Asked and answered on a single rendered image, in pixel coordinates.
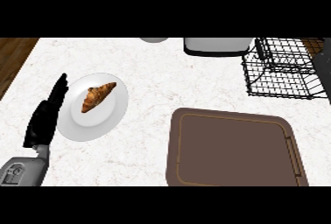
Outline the white and black appliance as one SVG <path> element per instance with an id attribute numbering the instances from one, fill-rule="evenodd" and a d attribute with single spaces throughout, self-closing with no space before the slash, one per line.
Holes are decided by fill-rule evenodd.
<path id="1" fill-rule="evenodd" d="M 183 51 L 190 56 L 237 57 L 249 50 L 252 38 L 184 38 Z"/>

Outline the brown rectangular tray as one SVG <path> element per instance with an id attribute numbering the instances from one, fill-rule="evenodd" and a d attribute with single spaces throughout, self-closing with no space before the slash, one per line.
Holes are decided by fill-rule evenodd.
<path id="1" fill-rule="evenodd" d="M 305 186 L 286 120 L 270 115 L 175 109 L 165 179 L 169 186 Z"/>

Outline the brown croissant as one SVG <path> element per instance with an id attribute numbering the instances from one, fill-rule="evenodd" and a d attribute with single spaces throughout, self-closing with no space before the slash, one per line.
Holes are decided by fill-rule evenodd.
<path id="1" fill-rule="evenodd" d="M 82 101 L 81 112 L 87 113 L 104 100 L 116 83 L 110 82 L 103 84 L 100 87 L 90 87 L 87 89 L 87 96 Z"/>

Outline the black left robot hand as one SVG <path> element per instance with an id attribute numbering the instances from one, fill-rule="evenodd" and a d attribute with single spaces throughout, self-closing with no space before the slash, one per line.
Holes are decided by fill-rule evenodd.
<path id="1" fill-rule="evenodd" d="M 50 144 L 57 126 L 57 112 L 62 107 L 66 92 L 67 75 L 63 73 L 51 88 L 47 99 L 38 103 L 32 113 L 25 129 L 25 148 L 32 148 L 39 144 Z"/>

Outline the white round plate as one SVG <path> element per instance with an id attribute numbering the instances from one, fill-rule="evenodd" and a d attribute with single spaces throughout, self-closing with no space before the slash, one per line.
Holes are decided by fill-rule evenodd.
<path id="1" fill-rule="evenodd" d="M 101 103 L 85 113 L 81 112 L 88 88 L 115 82 Z M 128 107 L 128 90 L 121 79 L 107 73 L 93 73 L 81 77 L 67 87 L 57 114 L 56 128 L 62 136 L 85 142 L 106 135 L 119 124 Z"/>

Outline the dark grey upright panel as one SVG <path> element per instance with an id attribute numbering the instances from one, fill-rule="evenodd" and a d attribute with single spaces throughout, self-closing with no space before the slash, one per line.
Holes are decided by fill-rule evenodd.
<path id="1" fill-rule="evenodd" d="M 320 80 L 326 98 L 331 103 L 331 38 L 325 38 L 323 49 L 314 56 L 314 70 Z"/>

